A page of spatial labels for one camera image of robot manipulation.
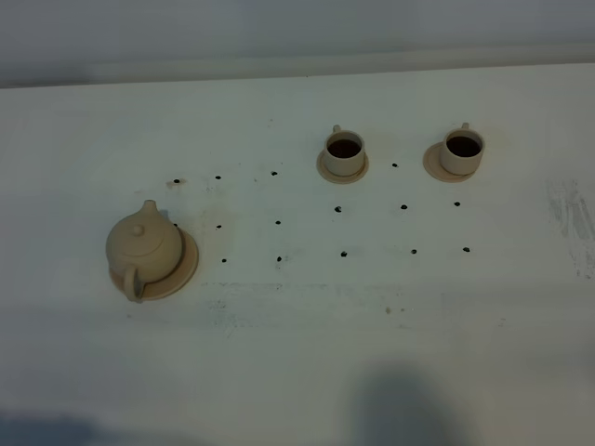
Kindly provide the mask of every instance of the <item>white surface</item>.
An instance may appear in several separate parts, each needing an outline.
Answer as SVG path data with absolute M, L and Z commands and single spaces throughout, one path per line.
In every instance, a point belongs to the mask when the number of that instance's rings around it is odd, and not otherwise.
M 98 72 L 113 64 L 129 72 L 141 62 L 158 64 L 152 78 L 166 70 L 162 80 L 204 78 L 213 64 L 217 72 L 232 65 L 231 77 L 272 64 L 264 77 L 276 75 L 276 58 L 396 53 L 398 61 L 401 53 L 424 59 L 423 50 L 446 49 L 458 50 L 458 67 L 479 66 L 486 56 L 477 48 L 594 44 L 594 17 L 595 5 L 584 0 L 5 0 L 0 81 L 110 82 L 97 80 Z M 437 56 L 433 68 L 452 56 Z M 516 56 L 514 47 L 503 49 L 489 64 Z M 562 60 L 555 48 L 550 57 Z M 237 58 L 251 64 L 235 67 Z M 533 63 L 530 51 L 524 59 Z M 203 68 L 196 73 L 189 62 Z M 325 66 L 310 62 L 311 74 Z M 301 75 L 290 60 L 284 67 Z M 146 78 L 140 72 L 136 79 Z
M 419 413 L 432 401 L 454 444 L 592 444 L 593 79 L 566 65 L 0 91 L 0 416 L 66 413 L 107 444 L 453 444 Z M 423 152 L 465 121 L 482 166 L 440 183 Z M 368 149 L 352 185 L 315 169 L 334 124 Z M 144 199 L 201 264 L 133 305 L 104 243 Z

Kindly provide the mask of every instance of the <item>teapot saucer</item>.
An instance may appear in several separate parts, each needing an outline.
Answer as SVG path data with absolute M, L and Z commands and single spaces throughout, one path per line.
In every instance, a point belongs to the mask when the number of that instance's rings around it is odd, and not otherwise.
M 182 238 L 182 255 L 176 268 L 164 279 L 146 283 L 140 295 L 139 303 L 145 300 L 157 300 L 174 294 L 192 277 L 198 266 L 198 248 L 192 236 L 178 228 Z M 124 291 L 124 279 L 110 269 L 110 278 L 115 287 Z

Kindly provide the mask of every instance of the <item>smudge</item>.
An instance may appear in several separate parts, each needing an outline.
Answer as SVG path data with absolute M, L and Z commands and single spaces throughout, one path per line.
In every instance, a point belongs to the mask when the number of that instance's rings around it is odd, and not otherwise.
M 595 225 L 576 180 L 546 181 L 549 214 L 568 244 L 576 276 L 595 273 Z

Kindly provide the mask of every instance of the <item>teapot lid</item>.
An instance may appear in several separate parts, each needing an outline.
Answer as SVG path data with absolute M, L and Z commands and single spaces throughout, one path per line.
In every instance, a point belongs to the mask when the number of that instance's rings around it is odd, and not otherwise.
M 107 249 L 124 256 L 146 256 L 163 242 L 165 224 L 155 201 L 147 200 L 136 214 L 116 223 L 108 236 Z

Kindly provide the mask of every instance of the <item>beige ceramic teacup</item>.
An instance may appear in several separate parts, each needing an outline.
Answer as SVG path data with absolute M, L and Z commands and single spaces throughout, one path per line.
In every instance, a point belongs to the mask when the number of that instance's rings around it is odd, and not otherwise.
M 321 175 L 335 183 L 351 183 L 364 176 L 367 170 L 364 140 L 357 133 L 333 126 L 318 157 Z
M 464 123 L 444 137 L 440 147 L 440 164 L 454 175 L 472 174 L 480 165 L 484 148 L 482 136 Z

